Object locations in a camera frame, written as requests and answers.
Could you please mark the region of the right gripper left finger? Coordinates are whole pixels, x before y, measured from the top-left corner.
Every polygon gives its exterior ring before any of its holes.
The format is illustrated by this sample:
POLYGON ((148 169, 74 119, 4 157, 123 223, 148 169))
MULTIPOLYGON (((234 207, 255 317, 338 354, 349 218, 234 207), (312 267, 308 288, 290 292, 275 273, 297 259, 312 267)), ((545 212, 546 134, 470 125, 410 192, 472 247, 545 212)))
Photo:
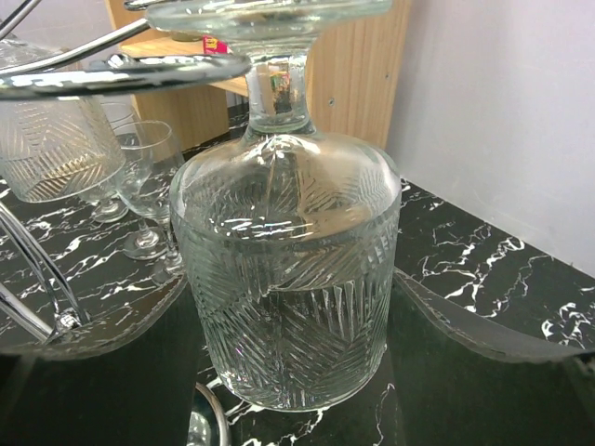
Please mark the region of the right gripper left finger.
POLYGON ((4 445, 183 445, 200 356, 176 278, 50 344, 1 350, 4 445))

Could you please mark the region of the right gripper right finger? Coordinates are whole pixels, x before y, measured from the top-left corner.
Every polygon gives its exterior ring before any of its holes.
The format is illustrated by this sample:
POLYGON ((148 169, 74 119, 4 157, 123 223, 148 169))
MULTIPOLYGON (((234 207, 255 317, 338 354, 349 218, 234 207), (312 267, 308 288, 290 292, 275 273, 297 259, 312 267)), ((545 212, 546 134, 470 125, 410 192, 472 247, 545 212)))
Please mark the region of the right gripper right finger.
POLYGON ((400 445, 591 445, 594 352, 473 314, 399 269, 388 346, 400 445))

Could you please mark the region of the ribbed goblet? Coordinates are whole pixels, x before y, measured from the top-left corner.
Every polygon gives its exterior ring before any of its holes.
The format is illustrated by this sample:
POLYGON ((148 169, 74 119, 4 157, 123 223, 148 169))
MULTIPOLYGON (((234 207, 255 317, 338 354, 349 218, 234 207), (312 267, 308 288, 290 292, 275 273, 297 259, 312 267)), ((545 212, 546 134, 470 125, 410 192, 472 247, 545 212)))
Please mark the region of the ribbed goblet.
POLYGON ((1 178, 25 203, 91 189, 116 174, 117 155, 96 98, 1 103, 1 178))
POLYGON ((323 29, 388 1, 176 1, 162 31, 250 59, 244 135, 186 162, 171 220, 213 366, 235 396, 300 413, 348 399, 387 337, 402 184, 377 147, 318 131, 306 61, 323 29))

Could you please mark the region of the chrome wine glass rack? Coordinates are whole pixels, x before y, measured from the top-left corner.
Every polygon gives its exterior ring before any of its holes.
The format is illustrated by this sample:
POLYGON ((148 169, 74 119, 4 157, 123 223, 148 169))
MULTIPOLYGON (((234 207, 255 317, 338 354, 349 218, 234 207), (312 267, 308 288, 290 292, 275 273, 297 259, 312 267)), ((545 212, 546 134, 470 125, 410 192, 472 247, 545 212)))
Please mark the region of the chrome wine glass rack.
MULTIPOLYGON (((86 56, 115 45, 147 30, 138 20, 72 51, 1 72, 1 98, 17 100, 61 100, 68 97, 118 95, 143 90, 160 90, 203 85, 240 76, 249 63, 238 56, 167 56, 125 59, 121 65, 106 65, 90 71, 73 72, 70 65, 86 56)), ((1 226, 26 257, 48 295, 61 290, 69 301, 58 308, 56 321, 47 325, 8 290, 1 293, 1 309, 35 337, 33 344, 46 345, 74 329, 94 321, 79 303, 63 274, 39 243, 7 209, 1 212, 1 226)))

